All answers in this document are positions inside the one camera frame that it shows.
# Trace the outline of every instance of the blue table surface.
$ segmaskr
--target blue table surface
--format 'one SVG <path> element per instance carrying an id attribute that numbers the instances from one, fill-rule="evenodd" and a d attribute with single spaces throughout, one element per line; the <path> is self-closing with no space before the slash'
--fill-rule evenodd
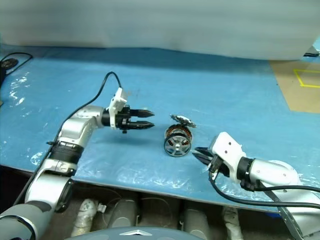
<path id="1" fill-rule="evenodd" d="M 170 114 L 192 119 L 193 147 L 206 147 L 226 131 L 249 157 L 291 164 L 305 185 L 320 186 L 320 114 L 290 111 L 274 73 L 263 60 L 239 59 L 150 48 L 64 48 L 3 45 L 1 55 L 28 52 L 34 59 L 9 75 L 1 87 L 0 163 L 34 171 L 61 122 L 98 91 L 109 71 L 129 92 L 133 109 L 147 108 L 155 127 L 122 134 L 94 132 L 74 179 L 103 186 L 176 196 L 199 202 L 264 211 L 220 197 L 206 167 L 191 153 L 164 151 Z M 305 58 L 320 62 L 320 58 Z M 108 106 L 117 90 L 110 79 L 96 106 Z M 268 201 L 220 176 L 226 193 Z"/>

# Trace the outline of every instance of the black cable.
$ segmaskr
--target black cable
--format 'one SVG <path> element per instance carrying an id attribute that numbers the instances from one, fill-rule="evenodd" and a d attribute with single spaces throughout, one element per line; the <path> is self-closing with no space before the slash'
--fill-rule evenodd
<path id="1" fill-rule="evenodd" d="M 17 66 L 16 68 L 14 68 L 13 70 L 9 71 L 6 76 L 8 76 L 9 74 L 12 74 L 14 71 L 16 71 L 18 68 L 22 67 L 22 65 L 24 65 L 25 63 L 27 63 L 28 61 L 30 61 L 31 59 L 34 58 L 34 56 L 32 56 L 30 53 L 27 53 L 27 52 L 12 52 L 12 53 L 9 53 L 8 55 L 4 56 L 1 60 L 0 60 L 0 63 L 5 60 L 7 57 L 11 56 L 11 55 L 16 55 L 16 54 L 22 54 L 22 55 L 27 55 L 29 56 L 29 58 L 27 60 L 25 60 L 23 63 L 21 63 L 19 66 Z"/>
<path id="2" fill-rule="evenodd" d="M 246 199 L 240 199 L 233 196 L 229 196 L 222 192 L 218 186 L 216 185 L 216 178 L 219 173 L 217 173 L 216 177 L 212 177 L 212 173 L 209 172 L 209 181 L 212 185 L 212 187 L 216 190 L 216 192 L 223 198 L 230 200 L 232 202 L 238 203 L 238 204 L 245 204 L 245 205 L 253 205 L 253 206 L 265 206 L 265 207 L 296 207 L 296 208 L 315 208 L 320 209 L 320 204 L 316 203 L 307 203 L 307 202 L 287 202 L 287 201 L 279 201 L 279 202 L 271 202 L 271 201 L 252 201 L 252 200 L 246 200 Z"/>
<path id="3" fill-rule="evenodd" d="M 119 80 L 119 78 L 118 78 L 118 76 L 117 76 L 117 74 L 115 74 L 113 71 L 108 72 L 108 73 L 105 75 L 105 77 L 104 77 L 104 79 L 103 79 L 103 81 L 102 81 L 102 84 L 101 84 L 101 86 L 100 86 L 100 89 L 99 89 L 98 93 L 96 94 L 96 96 L 95 96 L 94 98 L 92 98 L 90 101 L 88 101 L 87 103 L 81 105 L 81 106 L 78 107 L 76 110 L 74 110 L 74 111 L 62 122 L 61 126 L 59 127 L 59 129 L 58 129 L 58 131 L 57 131 L 57 133 L 56 133 L 56 135 L 55 135 L 55 137 L 54 137 L 54 140 L 52 141 L 53 143 L 55 143 L 55 142 L 57 141 L 57 139 L 58 139 L 58 137 L 59 137 L 59 133 L 61 132 L 61 129 L 62 129 L 64 123 L 65 123 L 69 118 L 71 118 L 76 112 L 78 112 L 80 109 L 82 109 L 82 108 L 84 108 L 85 106 L 91 104 L 92 102 L 94 102 L 94 101 L 100 96 L 102 90 L 103 90 L 104 87 L 105 87 L 106 81 L 107 81 L 108 77 L 109 77 L 111 74 L 115 76 L 115 78 L 116 78 L 116 80 L 117 80 L 117 82 L 118 82 L 119 88 L 122 87 L 122 86 L 121 86 L 121 83 L 120 83 L 120 80 Z M 46 152 L 46 154 L 45 154 L 44 157 L 42 158 L 40 164 L 39 164 L 38 167 L 35 169 L 35 171 L 34 171 L 33 174 L 31 175 L 31 177 L 29 178 L 29 180 L 26 182 L 25 186 L 23 187 L 23 189 L 22 189 L 22 191 L 20 192 L 19 196 L 18 196 L 18 197 L 16 198 L 16 200 L 14 201 L 13 205 L 17 205 L 17 204 L 20 202 L 21 198 L 23 197 L 23 195 L 24 195 L 25 192 L 27 191 L 30 183 L 35 179 L 36 175 L 38 174 L 38 172 L 39 172 L 42 164 L 43 164 L 44 161 L 45 161 L 45 159 L 49 156 L 50 152 L 52 151 L 52 148 L 53 148 L 53 145 L 51 144 L 50 147 L 49 147 L 49 150 Z"/>
<path id="4" fill-rule="evenodd" d="M 316 57 L 319 57 L 319 52 L 318 53 L 306 52 L 303 56 L 304 57 L 316 58 Z"/>
<path id="5" fill-rule="evenodd" d="M 315 186 L 303 186 L 303 185 L 282 185 L 282 186 L 259 187 L 253 190 L 257 192 L 266 192 L 266 191 L 287 190 L 287 189 L 309 190 L 309 191 L 320 193 L 320 188 L 317 188 Z"/>

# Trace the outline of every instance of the robotic arm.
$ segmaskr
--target robotic arm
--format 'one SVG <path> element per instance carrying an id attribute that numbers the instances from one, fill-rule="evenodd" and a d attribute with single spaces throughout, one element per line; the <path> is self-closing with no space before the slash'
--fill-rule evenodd
<path id="1" fill-rule="evenodd" d="M 50 142 L 47 158 L 35 173 L 26 191 L 24 204 L 17 204 L 0 214 L 1 240 L 39 240 L 54 212 L 63 212 L 72 193 L 72 179 L 78 161 L 97 128 L 111 127 L 126 133 L 130 129 L 148 129 L 148 121 L 131 121 L 131 117 L 146 118 L 148 110 L 130 109 L 127 95 L 121 87 L 108 108 L 87 105 L 62 125 L 56 141 Z"/>
<path id="2" fill-rule="evenodd" d="M 320 199 L 312 192 L 320 189 L 302 186 L 292 166 L 278 160 L 248 158 L 242 146 L 226 132 L 216 136 L 208 148 L 197 147 L 195 150 L 193 155 L 208 165 L 209 180 L 221 196 L 241 204 L 277 206 L 296 240 L 320 240 Z M 215 184 L 219 172 L 247 191 L 264 191 L 274 202 L 228 196 Z"/>

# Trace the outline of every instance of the wheel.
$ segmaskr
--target wheel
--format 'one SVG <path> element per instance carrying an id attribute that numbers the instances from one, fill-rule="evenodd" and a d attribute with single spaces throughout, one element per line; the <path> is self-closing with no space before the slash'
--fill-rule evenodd
<path id="1" fill-rule="evenodd" d="M 191 149 L 190 139 L 182 133 L 173 133 L 164 140 L 164 150 L 172 157 L 182 157 Z"/>

